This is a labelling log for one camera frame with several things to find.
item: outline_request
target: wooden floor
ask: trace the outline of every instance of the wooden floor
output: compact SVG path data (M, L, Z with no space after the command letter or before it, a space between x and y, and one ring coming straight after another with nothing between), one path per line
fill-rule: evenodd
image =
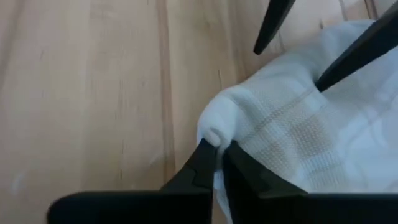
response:
M81 190L159 188L220 90L324 27L375 17L366 2L298 0L258 57L266 0L0 1L0 223L43 223Z

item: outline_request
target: wooden surface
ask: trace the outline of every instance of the wooden surface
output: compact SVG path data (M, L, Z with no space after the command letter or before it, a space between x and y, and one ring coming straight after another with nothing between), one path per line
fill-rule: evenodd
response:
M0 223L43 223L51 201L80 190L159 188L220 90L369 17L363 0L297 0L258 57L267 3L0 1Z

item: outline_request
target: wood grain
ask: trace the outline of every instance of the wood grain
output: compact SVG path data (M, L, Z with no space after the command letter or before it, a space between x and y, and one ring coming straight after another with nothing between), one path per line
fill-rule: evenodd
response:
M260 56L269 0L0 1L0 223L81 190L158 189L222 89L368 1L298 0ZM225 223L217 208L213 223Z

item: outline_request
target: black plastic piece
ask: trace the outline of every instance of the black plastic piece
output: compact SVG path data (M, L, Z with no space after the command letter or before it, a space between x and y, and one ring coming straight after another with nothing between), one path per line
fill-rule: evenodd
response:
M161 190L84 192L61 198L47 214L49 224L210 224L216 149L202 140L178 174Z
M232 142L223 157L234 224L397 223L396 194L308 194Z
M323 92L397 45L398 1L325 70L315 86Z
M261 25L254 53L260 55L271 42L293 6L295 0L270 0Z

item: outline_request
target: white towel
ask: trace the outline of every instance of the white towel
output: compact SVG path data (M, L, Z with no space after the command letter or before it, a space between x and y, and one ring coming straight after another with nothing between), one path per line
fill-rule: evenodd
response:
M307 192L398 192L398 49L320 93L323 71L373 21L345 22L218 94L198 122ZM218 201L231 223L220 168Z

